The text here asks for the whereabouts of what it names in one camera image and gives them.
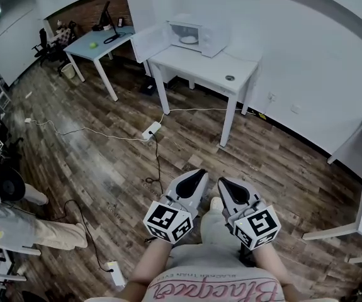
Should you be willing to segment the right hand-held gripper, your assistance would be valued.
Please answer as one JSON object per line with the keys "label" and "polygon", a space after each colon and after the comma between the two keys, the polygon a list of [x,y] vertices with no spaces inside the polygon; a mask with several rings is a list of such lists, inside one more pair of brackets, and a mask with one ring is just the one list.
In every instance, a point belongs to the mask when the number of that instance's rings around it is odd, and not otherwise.
{"label": "right hand-held gripper", "polygon": [[[228,211],[237,211],[240,204],[253,204],[260,199],[252,184],[233,177],[220,177],[218,190]],[[246,208],[231,215],[228,223],[233,236],[249,250],[270,243],[281,230],[273,206],[266,206],[262,201],[255,208]]]}

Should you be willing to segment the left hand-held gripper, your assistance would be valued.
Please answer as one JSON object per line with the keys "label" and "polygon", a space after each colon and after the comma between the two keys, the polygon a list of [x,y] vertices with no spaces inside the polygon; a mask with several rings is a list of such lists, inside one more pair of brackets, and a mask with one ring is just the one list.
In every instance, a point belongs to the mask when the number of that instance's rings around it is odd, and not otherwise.
{"label": "left hand-held gripper", "polygon": [[153,201],[143,223],[148,232],[169,243],[179,242],[192,231],[198,206],[206,193],[209,175],[195,169],[171,181],[167,194]]}

